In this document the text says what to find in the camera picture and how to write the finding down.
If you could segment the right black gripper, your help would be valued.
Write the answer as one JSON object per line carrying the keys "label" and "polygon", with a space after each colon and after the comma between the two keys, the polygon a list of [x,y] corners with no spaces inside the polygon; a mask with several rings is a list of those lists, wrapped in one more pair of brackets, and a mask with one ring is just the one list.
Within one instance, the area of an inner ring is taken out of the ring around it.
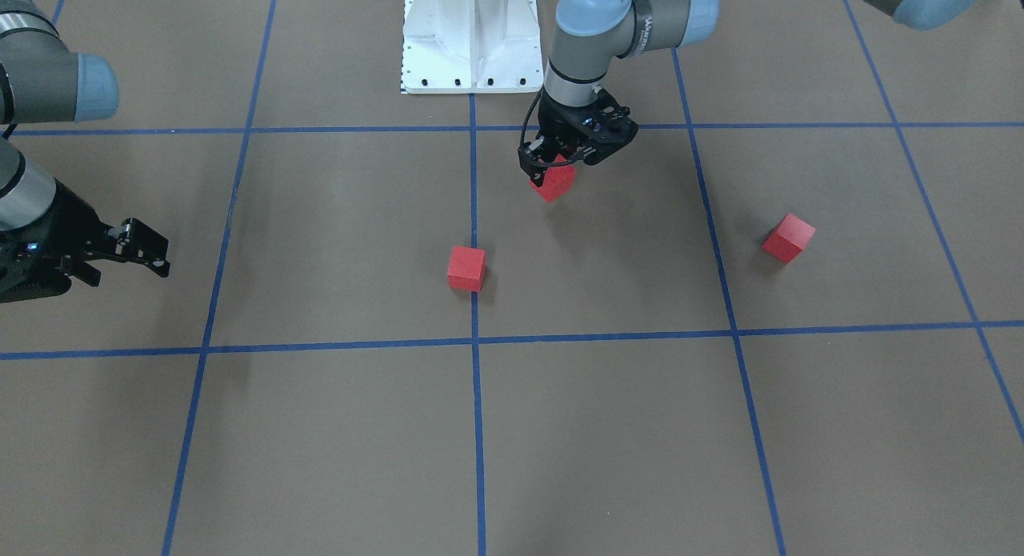
{"label": "right black gripper", "polygon": [[58,182],[54,202],[39,219],[2,232],[1,302],[62,296],[74,279],[98,286],[102,272],[89,264],[89,254],[103,239],[106,260],[146,266],[158,277],[170,275],[165,236],[136,218],[109,228],[91,205]]}

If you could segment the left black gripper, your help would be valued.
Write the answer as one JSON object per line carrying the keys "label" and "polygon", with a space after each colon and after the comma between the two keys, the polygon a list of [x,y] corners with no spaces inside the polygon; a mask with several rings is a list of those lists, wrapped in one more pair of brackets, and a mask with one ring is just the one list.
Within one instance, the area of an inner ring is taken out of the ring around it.
{"label": "left black gripper", "polygon": [[556,102],[547,90],[540,93],[538,133],[531,144],[520,144],[518,163],[534,187],[542,187],[552,167],[596,166],[628,146],[639,126],[612,94],[600,90],[585,106]]}

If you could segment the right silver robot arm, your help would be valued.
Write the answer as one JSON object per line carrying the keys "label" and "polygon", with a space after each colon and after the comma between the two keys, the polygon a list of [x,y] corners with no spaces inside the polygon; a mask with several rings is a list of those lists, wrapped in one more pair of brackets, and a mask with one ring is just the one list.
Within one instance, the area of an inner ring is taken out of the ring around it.
{"label": "right silver robot arm", "polygon": [[165,236],[135,218],[106,224],[10,141],[19,125],[112,118],[120,100],[112,67],[71,50],[33,0],[1,0],[1,300],[62,296],[74,280],[96,287],[97,260],[167,277]]}

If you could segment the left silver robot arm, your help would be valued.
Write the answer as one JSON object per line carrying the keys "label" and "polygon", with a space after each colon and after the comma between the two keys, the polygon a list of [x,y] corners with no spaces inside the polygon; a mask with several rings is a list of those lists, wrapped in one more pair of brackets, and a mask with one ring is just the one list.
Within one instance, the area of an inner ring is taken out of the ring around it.
{"label": "left silver robot arm", "polygon": [[598,165],[635,139],[630,109],[604,86],[612,60],[703,42],[719,11],[719,0],[558,0],[544,82],[528,108],[537,136],[517,149],[534,187],[556,167]]}

